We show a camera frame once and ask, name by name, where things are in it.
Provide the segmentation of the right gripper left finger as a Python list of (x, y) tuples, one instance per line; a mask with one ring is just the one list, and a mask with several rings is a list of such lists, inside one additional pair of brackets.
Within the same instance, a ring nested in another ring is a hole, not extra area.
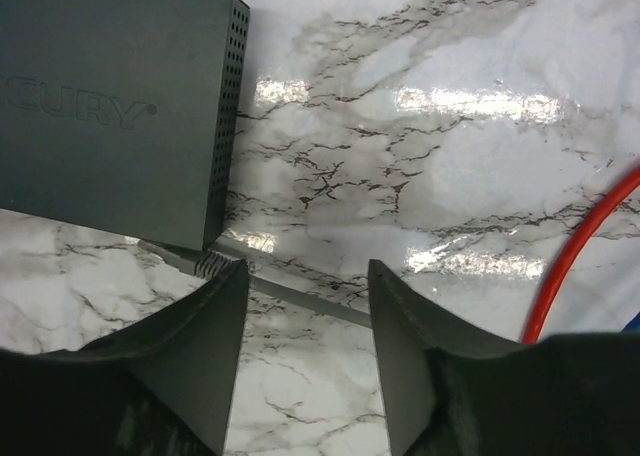
[(235, 261), (76, 351), (1, 354), (5, 455), (220, 455), (249, 292)]

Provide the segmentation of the black network switch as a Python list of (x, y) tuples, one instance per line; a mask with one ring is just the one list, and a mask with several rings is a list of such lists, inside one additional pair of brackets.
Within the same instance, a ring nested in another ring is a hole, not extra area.
[(242, 0), (1, 0), (2, 207), (209, 246), (249, 22)]

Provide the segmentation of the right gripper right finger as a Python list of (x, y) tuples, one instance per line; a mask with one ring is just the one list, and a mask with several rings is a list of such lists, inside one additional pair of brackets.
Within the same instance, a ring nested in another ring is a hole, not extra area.
[(639, 337), (565, 334), (522, 344), (368, 266), (369, 305), (395, 455), (635, 455)]

